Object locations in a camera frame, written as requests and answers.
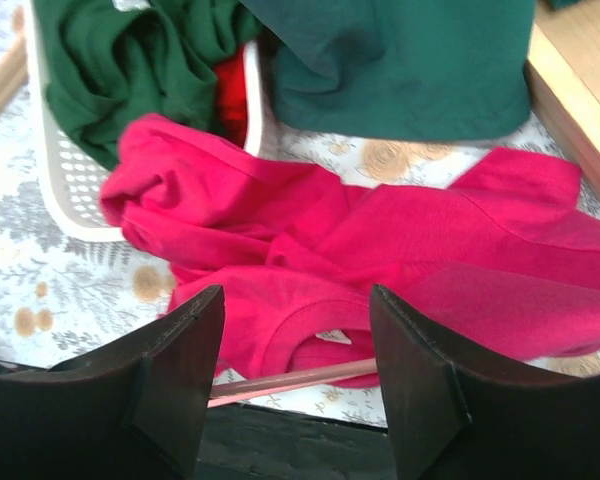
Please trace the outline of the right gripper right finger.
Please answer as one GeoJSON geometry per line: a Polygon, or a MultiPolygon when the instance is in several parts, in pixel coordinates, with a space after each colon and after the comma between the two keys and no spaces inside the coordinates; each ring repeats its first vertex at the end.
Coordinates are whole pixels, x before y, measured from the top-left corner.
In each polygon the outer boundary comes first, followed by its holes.
{"type": "Polygon", "coordinates": [[[401,479],[600,479],[600,375],[495,353],[375,286],[370,319],[401,479]]]}

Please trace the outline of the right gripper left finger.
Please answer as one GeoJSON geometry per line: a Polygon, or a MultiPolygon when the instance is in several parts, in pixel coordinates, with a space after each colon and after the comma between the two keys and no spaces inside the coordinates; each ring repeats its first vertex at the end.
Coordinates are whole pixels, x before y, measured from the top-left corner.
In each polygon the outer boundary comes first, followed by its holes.
{"type": "Polygon", "coordinates": [[[0,361],[0,479],[190,479],[224,327],[211,286],[42,369],[0,361]]]}

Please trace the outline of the pink wire hanger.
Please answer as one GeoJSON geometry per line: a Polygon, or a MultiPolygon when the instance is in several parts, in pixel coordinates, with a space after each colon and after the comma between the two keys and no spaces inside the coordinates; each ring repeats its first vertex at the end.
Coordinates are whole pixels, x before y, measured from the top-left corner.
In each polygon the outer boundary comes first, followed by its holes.
{"type": "Polygon", "coordinates": [[[255,397],[319,384],[334,383],[375,374],[376,372],[376,360],[369,358],[316,369],[294,371],[253,380],[215,385],[211,389],[207,407],[215,408],[255,397]]]}

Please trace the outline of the magenta t shirt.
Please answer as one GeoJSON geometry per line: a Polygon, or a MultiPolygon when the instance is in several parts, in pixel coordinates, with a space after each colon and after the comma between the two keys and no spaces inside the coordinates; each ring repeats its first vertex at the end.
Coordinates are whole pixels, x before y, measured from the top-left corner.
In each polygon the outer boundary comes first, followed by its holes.
{"type": "Polygon", "coordinates": [[[600,221],[579,169],[497,148],[444,189],[346,185],[151,114],[119,143],[107,221],[166,260],[173,306],[224,290],[217,367],[265,377],[369,358],[381,284],[517,360],[600,349],[600,221]]]}

